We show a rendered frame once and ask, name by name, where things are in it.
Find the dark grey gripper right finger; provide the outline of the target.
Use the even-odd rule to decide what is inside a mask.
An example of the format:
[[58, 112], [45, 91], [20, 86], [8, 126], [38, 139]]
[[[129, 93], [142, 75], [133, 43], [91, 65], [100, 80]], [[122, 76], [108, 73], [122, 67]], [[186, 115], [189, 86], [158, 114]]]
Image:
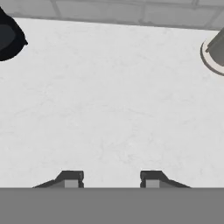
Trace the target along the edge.
[[188, 185], [169, 179], [162, 171], [140, 171], [140, 179], [141, 188], [188, 188]]

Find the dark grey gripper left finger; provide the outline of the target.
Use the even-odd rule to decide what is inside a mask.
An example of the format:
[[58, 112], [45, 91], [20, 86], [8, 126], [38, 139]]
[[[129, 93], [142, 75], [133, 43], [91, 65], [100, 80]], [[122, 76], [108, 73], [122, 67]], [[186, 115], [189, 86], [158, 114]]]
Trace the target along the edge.
[[83, 188], [84, 171], [62, 171], [55, 179], [46, 181], [36, 188]]

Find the black rounded appliance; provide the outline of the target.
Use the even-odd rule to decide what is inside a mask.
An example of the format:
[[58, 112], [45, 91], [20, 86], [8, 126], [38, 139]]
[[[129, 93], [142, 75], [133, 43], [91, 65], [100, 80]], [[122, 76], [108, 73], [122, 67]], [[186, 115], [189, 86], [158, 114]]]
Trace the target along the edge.
[[0, 6], [0, 61], [13, 59], [27, 45], [23, 30]]

